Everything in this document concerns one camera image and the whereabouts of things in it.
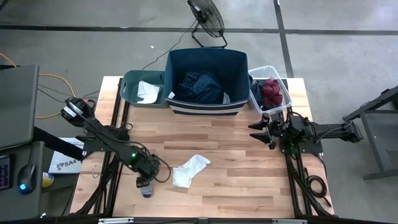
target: fan stand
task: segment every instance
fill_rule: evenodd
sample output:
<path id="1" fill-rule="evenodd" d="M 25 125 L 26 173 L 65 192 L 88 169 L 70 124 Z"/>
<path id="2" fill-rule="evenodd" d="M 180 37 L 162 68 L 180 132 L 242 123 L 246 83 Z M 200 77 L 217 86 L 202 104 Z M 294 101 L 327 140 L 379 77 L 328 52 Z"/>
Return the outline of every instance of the fan stand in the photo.
<path id="1" fill-rule="evenodd" d="M 206 46 L 203 46 L 203 44 L 201 44 L 201 43 L 199 42 L 199 40 L 195 37 L 195 32 L 197 31 L 198 26 L 199 26 L 199 22 L 197 22 L 197 25 L 195 26 L 195 29 L 192 31 L 192 38 L 194 38 L 195 41 L 198 42 L 198 44 L 200 45 L 200 47 L 206 47 Z M 211 47 L 211 48 L 222 48 L 222 49 L 223 49 L 223 48 L 225 48 L 225 47 L 228 45 L 228 43 L 227 43 L 227 41 L 226 41 L 226 39 L 225 39 L 225 37 L 224 37 L 224 34 L 221 34 L 221 37 L 223 38 L 223 40 L 224 40 L 224 42 L 225 42 L 225 45 L 223 45 L 223 46 L 214 46 L 214 47 Z"/>

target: yellow extension cord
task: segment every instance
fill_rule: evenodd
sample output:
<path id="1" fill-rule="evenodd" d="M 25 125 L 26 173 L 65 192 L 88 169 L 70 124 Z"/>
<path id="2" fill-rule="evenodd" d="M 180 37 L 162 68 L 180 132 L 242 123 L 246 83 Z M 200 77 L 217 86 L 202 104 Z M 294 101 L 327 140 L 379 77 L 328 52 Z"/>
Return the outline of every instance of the yellow extension cord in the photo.
<path id="1" fill-rule="evenodd" d="M 17 65 L 16 65 L 14 62 L 12 62 L 12 60 L 9 59 L 7 56 L 5 56 L 5 55 L 2 54 L 2 53 L 0 53 L 0 55 L 1 55 L 2 57 L 4 57 L 7 61 L 9 61 L 9 62 L 11 63 L 12 66 L 17 67 Z M 53 78 L 61 79 L 63 82 L 65 82 L 65 83 L 69 86 L 69 89 L 70 89 L 72 95 L 73 95 L 74 97 L 76 97 L 75 92 L 73 91 L 72 86 L 71 86 L 71 85 L 68 83 L 68 81 L 67 81 L 66 79 L 64 79 L 63 77 L 61 77 L 61 76 L 59 76 L 59 75 L 46 74 L 46 73 L 45 73 L 45 74 L 40 74 L 39 76 L 40 76 L 40 77 L 53 77 Z M 60 114 L 61 114 L 61 112 L 58 112 L 58 113 L 56 113 L 56 114 L 49 115 L 49 116 L 36 116 L 35 118 L 36 118 L 36 119 L 48 119 L 48 118 L 53 118 L 53 117 L 55 117 L 55 116 L 58 116 L 58 115 L 60 115 Z"/>

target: red cloth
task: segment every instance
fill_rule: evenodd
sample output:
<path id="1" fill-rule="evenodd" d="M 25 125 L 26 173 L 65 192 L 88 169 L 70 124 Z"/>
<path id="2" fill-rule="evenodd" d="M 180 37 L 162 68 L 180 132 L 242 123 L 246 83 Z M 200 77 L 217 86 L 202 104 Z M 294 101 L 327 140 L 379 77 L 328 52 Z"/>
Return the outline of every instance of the red cloth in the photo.
<path id="1" fill-rule="evenodd" d="M 277 80 L 266 80 L 265 85 L 262 87 L 263 103 L 265 105 L 281 105 L 283 96 L 279 93 L 279 90 Z"/>

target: black keyboard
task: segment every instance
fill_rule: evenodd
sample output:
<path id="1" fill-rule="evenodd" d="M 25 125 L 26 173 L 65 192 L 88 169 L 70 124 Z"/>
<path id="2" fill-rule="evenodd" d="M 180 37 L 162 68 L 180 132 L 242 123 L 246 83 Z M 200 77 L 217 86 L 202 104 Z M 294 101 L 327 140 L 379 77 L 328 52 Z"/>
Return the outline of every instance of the black keyboard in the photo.
<path id="1" fill-rule="evenodd" d="M 13 158 L 12 154 L 0 156 L 0 190 L 12 187 Z"/>

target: clear plastic bin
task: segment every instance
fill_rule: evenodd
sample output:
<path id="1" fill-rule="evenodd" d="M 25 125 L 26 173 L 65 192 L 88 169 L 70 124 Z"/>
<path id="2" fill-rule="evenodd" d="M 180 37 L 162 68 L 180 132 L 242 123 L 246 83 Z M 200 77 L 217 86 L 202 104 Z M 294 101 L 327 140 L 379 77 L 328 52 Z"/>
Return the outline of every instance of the clear plastic bin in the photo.
<path id="1" fill-rule="evenodd" d="M 280 79 L 280 76 L 274 67 L 267 65 L 264 67 L 255 68 L 249 71 L 249 75 L 253 77 L 253 80 L 264 80 L 268 78 L 271 78 L 273 80 L 278 80 L 278 84 L 280 87 L 279 93 L 283 96 L 282 104 L 280 106 L 270 110 L 262 111 L 259 105 L 257 104 L 252 91 L 250 91 L 250 97 L 248 102 L 250 109 L 256 110 L 259 114 L 274 114 L 292 105 L 292 99 L 290 98 L 289 92 L 287 91 L 286 86 Z"/>

